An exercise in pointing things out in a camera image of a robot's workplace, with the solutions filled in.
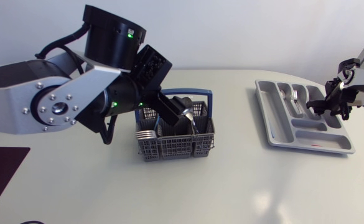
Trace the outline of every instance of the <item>gray plastic basket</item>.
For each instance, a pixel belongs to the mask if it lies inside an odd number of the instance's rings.
[[[138,140],[139,153],[145,161],[163,159],[186,159],[190,156],[207,157],[214,147],[215,128],[212,121],[212,92],[198,89],[163,90],[165,95],[194,94],[207,95],[204,101],[193,101],[193,117],[197,134],[188,118],[182,118],[175,126],[159,119],[156,139]],[[135,111],[136,131],[154,130],[158,113],[151,108]]]
[[[156,121],[156,119],[142,119],[136,123],[136,131],[153,130]],[[139,154],[143,155],[145,161],[159,160],[157,139],[141,139],[138,140],[138,144]]]

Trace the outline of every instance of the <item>white wall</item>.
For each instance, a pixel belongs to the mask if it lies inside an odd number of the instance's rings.
[[[2,0],[0,65],[33,59],[77,30],[85,3],[143,26],[145,44],[174,68],[263,69],[324,83],[364,47],[364,0]],[[70,46],[83,50],[85,38]]]

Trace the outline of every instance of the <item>robotic arm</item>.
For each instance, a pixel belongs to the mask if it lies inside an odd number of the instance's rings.
[[[340,114],[343,120],[349,119],[353,106],[363,106],[357,98],[359,92],[364,93],[364,49],[358,58],[352,58],[339,64],[338,75],[325,84],[324,100],[314,100],[306,103],[307,108],[313,107],[316,114],[330,110],[330,114]]]
[[[150,107],[167,123],[178,122],[186,102],[168,99],[160,86],[172,64],[149,45],[137,54],[146,30],[88,5],[83,21],[75,33],[36,54],[37,60],[0,67],[0,132],[54,132],[79,121],[110,144],[121,113]],[[86,33],[85,53],[65,46]],[[65,53],[44,60],[55,48]],[[72,79],[75,70],[80,76]]]

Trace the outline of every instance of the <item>blue basket handle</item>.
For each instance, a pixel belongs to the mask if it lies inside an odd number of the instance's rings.
[[[207,103],[208,103],[208,118],[212,118],[212,91],[211,90],[204,90],[204,89],[197,89],[197,88],[174,88],[174,89],[166,89],[161,90],[162,94],[164,95],[203,95],[207,96]],[[139,110],[135,111],[135,118],[136,122],[139,121]]]

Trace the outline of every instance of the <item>white table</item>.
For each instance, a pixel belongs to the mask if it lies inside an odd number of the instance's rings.
[[[364,108],[343,123],[353,155],[272,147],[256,79],[311,83],[258,70],[172,70],[164,80],[213,91],[207,158],[143,162],[133,113],[118,117],[109,146],[81,124],[0,133],[0,146],[31,148],[0,197],[0,223],[364,223]]]

